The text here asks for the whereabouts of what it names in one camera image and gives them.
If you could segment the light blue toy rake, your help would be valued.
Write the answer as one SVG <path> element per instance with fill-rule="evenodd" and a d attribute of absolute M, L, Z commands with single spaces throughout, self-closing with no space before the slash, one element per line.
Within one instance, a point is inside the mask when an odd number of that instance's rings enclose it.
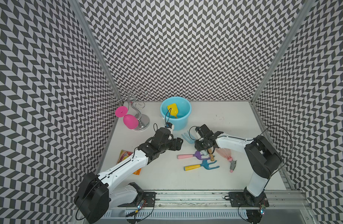
<path fill-rule="evenodd" d="M 181 134 L 183 139 L 186 140 L 189 144 L 194 144 L 197 139 L 188 131 Z"/>

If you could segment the purple fork pink handle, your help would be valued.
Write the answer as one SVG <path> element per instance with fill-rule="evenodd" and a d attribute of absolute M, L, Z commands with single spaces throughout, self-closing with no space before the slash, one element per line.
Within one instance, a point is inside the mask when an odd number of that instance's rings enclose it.
<path fill-rule="evenodd" d="M 182 154 L 182 155 L 177 155 L 177 159 L 187 159 L 187 158 L 197 158 L 198 160 L 209 160 L 210 157 L 203 155 L 200 151 L 196 151 L 194 154 Z"/>

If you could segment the green trowel wooden handle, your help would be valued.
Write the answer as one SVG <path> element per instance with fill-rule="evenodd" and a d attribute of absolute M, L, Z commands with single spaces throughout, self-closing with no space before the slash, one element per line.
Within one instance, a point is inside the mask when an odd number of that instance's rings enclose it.
<path fill-rule="evenodd" d="M 212 162 L 214 162 L 215 161 L 215 158 L 214 158 L 214 155 L 213 155 L 213 147 L 211 147 L 211 148 L 209 148 L 208 150 L 207 150 L 207 152 L 208 152 L 208 155 L 209 155 L 209 157 L 210 157 L 210 161 L 212 161 Z"/>

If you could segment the teal fork yellow handle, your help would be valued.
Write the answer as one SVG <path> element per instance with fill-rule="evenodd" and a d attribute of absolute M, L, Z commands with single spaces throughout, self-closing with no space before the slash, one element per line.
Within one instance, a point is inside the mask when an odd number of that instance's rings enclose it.
<path fill-rule="evenodd" d="M 190 171 L 198 168 L 205 168 L 206 170 L 218 169 L 220 166 L 210 167 L 210 165 L 215 164 L 217 161 L 208 162 L 208 160 L 203 160 L 201 164 L 189 165 L 184 167 L 184 171 Z"/>

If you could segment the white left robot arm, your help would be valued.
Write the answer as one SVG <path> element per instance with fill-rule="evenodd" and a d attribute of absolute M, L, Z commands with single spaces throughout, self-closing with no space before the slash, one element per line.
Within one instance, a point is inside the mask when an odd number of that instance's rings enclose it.
<path fill-rule="evenodd" d="M 124 188 L 118 185 L 137 170 L 147 166 L 160 154 L 180 151 L 183 139 L 174 137 L 171 128 L 161 127 L 153 137 L 137 146 L 131 156 L 114 167 L 99 174 L 89 173 L 84 176 L 74 197 L 77 212 L 90 224 L 101 219 L 109 207 L 130 204 L 141 192 L 139 186 L 131 183 Z"/>

